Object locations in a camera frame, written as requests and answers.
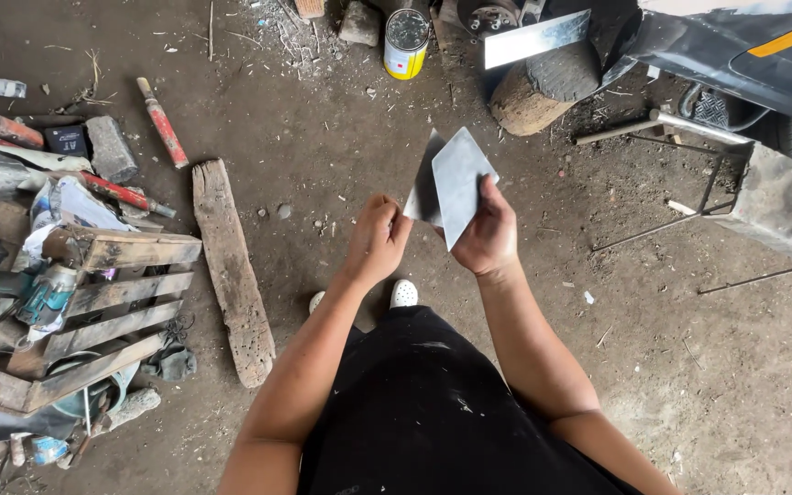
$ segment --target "yellow paint can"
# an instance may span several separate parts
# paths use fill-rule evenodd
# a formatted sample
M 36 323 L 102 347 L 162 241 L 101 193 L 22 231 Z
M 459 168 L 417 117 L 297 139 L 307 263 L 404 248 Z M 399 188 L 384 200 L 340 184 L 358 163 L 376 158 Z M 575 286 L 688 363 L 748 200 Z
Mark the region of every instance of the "yellow paint can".
M 397 79 L 411 79 L 424 66 L 429 22 L 415 9 L 399 9 L 387 19 L 384 68 Z

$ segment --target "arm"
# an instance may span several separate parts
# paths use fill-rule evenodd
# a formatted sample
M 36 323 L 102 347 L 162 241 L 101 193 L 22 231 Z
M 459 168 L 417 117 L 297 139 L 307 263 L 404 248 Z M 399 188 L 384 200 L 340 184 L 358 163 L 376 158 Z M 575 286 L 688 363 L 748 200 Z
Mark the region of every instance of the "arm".
M 545 321 L 518 260 L 515 211 L 490 176 L 480 194 L 482 205 L 451 253 L 476 275 L 506 383 L 553 433 L 613 475 L 647 495 L 678 494 L 607 420 L 585 371 Z
M 359 305 L 399 266 L 411 225 L 391 198 L 368 199 L 344 266 L 258 390 L 218 495 L 295 493 L 302 446 L 328 398 Z

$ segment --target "hand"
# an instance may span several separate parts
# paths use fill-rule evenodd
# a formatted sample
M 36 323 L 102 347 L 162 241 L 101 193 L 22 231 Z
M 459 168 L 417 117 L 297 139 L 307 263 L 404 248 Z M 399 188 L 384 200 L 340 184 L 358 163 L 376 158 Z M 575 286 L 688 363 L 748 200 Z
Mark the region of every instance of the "hand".
M 347 278 L 368 291 L 390 276 L 402 260 L 412 224 L 393 198 L 369 197 L 350 234 L 342 268 Z
M 476 276 L 482 276 L 518 262 L 518 233 L 515 211 L 494 185 L 493 177 L 485 175 L 478 192 L 481 205 L 451 254 Z M 436 231 L 443 235 L 442 229 Z

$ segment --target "white shoe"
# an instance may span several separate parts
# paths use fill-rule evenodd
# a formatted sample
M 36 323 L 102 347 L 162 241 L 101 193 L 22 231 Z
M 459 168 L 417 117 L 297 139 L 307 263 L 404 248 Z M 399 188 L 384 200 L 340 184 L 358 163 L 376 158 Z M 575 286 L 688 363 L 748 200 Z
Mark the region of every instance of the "white shoe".
M 417 306 L 417 287 L 405 279 L 396 281 L 393 294 L 390 296 L 390 308 L 403 306 Z
M 313 298 L 311 298 L 311 305 L 307 308 L 311 314 L 313 314 L 314 310 L 317 309 L 319 302 L 323 300 L 323 296 L 325 296 L 325 291 L 319 291 L 313 295 Z

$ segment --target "dirt floor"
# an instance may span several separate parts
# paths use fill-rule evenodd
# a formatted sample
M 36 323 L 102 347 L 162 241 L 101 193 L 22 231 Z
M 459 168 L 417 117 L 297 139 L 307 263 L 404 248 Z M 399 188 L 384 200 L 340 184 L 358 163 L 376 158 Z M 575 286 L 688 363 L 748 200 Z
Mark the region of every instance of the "dirt floor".
M 622 94 L 584 101 L 535 136 L 501 139 L 477 84 L 449 81 L 434 49 L 417 78 L 397 81 L 382 68 L 381 47 L 336 41 L 327 17 L 315 23 L 318 51 L 312 28 L 296 34 L 274 0 L 261 3 L 215 0 L 209 62 L 199 38 L 207 36 L 206 2 L 0 2 L 0 77 L 29 86 L 10 112 L 11 101 L 0 99 L 0 113 L 47 113 L 68 103 L 93 80 L 85 51 L 97 51 L 97 97 L 113 105 L 92 111 L 116 116 L 131 136 L 142 170 L 133 183 L 180 212 L 155 220 L 197 235 L 190 171 L 169 164 L 134 84 L 138 76 L 153 81 L 192 162 L 227 164 L 279 350 L 341 263 L 364 199 L 385 191 L 404 201 L 430 128 L 447 137 L 467 126 L 518 213 L 522 261 L 544 314 L 622 432 L 687 493 L 792 493 L 792 275 L 696 295 L 792 261 L 703 220 L 589 253 L 593 244 L 674 218 L 668 199 L 694 206 L 710 163 L 623 138 L 576 147 L 570 136 L 669 99 L 674 105 L 683 82 L 663 75 L 647 84 L 646 67 L 635 68 L 609 88 Z M 592 29 L 599 43 L 621 23 L 610 6 L 602 9 L 607 15 L 596 14 Z M 715 199 L 725 197 L 719 189 Z M 286 220 L 271 214 L 280 204 L 292 207 Z M 196 266 L 200 276 L 183 306 L 196 315 L 188 344 L 198 373 L 178 385 L 151 380 L 163 397 L 157 410 L 94 440 L 79 467 L 28 468 L 8 491 L 215 489 L 253 390 L 237 380 L 206 269 Z M 415 226 L 397 277 L 410 278 L 423 304 L 495 359 L 472 278 L 426 225 Z M 364 330 L 390 287 L 368 296 L 358 317 Z

